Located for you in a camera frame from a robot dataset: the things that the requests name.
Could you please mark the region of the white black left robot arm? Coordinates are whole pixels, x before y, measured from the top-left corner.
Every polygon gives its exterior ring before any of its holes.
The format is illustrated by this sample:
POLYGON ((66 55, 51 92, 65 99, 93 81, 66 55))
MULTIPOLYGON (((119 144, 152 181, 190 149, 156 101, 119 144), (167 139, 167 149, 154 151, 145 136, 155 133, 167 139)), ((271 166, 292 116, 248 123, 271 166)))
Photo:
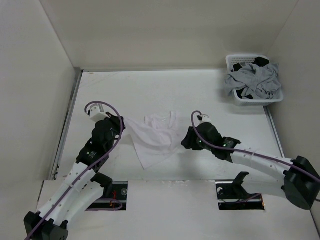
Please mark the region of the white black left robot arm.
POLYGON ((66 240, 69 225, 96 200, 112 195, 113 180, 100 173, 125 130, 124 118, 106 113, 91 113, 95 127, 91 138, 55 194, 36 212, 28 212, 24 226, 28 240, 66 240))

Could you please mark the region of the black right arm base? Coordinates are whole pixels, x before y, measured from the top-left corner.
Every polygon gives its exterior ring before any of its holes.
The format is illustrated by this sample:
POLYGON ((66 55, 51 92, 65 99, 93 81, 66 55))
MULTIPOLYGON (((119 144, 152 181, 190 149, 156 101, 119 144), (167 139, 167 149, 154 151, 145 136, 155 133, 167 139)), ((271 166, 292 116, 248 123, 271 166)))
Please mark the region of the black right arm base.
POLYGON ((220 211, 264 211, 264 201, 260 193, 248 193, 243 188, 248 172, 240 172, 235 179, 217 180, 215 188, 220 211))

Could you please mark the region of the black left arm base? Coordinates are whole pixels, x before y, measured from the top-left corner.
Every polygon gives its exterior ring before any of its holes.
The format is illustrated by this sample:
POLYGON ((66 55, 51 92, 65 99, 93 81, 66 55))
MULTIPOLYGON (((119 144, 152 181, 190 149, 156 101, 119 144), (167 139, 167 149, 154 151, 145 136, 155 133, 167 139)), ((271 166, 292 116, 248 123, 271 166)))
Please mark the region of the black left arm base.
POLYGON ((105 189, 102 197, 92 203, 87 211, 126 211, 128 198, 128 182, 113 182, 105 189))

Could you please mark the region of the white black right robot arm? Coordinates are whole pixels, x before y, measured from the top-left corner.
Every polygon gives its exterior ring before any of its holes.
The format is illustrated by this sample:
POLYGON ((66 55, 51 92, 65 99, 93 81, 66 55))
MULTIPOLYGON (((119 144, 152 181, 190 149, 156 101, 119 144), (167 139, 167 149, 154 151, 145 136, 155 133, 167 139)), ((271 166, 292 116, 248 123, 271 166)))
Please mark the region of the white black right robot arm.
POLYGON ((256 181, 249 179, 248 171, 242 171, 232 182, 218 184, 216 191, 221 203, 244 205, 266 194, 310 210, 320 192, 320 176, 306 158, 264 156, 235 138, 223 137, 210 122, 189 127, 181 145, 187 150, 207 150, 219 160, 243 165, 273 178, 272 181, 256 181))

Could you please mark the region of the white tank top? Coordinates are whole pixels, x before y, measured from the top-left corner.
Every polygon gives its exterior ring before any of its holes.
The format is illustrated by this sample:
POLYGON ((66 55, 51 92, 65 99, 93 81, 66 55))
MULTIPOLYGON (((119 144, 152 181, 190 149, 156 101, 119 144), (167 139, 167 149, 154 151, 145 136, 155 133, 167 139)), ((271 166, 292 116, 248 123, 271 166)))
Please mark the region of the white tank top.
POLYGON ((169 159, 181 145, 188 130, 176 111, 166 115, 147 115, 144 121, 126 117, 124 124, 144 170, 169 159))

